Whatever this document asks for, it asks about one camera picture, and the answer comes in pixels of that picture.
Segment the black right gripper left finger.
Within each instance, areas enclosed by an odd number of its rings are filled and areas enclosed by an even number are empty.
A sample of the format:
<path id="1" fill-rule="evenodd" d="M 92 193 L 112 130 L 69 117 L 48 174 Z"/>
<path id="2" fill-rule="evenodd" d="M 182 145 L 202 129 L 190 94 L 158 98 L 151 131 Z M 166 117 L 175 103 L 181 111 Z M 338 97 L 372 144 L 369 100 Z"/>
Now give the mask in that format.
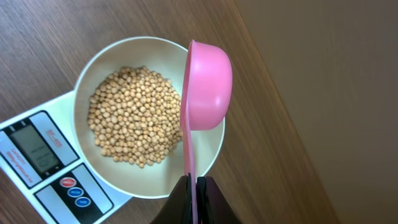
<path id="1" fill-rule="evenodd" d="M 150 224 L 192 224 L 191 175 L 183 175 Z"/>

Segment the pink plastic scoop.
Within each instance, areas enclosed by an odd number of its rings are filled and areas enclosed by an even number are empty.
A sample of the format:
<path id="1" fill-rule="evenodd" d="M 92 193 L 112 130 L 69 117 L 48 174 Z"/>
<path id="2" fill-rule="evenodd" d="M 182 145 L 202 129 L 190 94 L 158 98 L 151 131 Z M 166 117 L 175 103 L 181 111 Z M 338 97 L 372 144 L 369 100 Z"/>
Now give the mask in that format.
<path id="1" fill-rule="evenodd" d="M 232 90 L 232 69 L 228 56 L 213 45 L 191 41 L 180 109 L 183 131 L 184 174 L 191 175 L 192 218 L 198 222 L 197 178 L 192 131 L 217 127 L 226 115 Z"/>

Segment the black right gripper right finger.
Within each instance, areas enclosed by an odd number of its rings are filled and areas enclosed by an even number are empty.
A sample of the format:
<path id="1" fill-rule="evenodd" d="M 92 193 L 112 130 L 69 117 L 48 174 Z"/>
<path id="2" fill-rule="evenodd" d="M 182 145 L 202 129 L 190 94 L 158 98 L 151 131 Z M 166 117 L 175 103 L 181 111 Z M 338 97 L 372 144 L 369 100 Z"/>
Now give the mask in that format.
<path id="1" fill-rule="evenodd" d="M 214 178 L 197 178 L 198 222 L 201 224 L 241 224 Z"/>

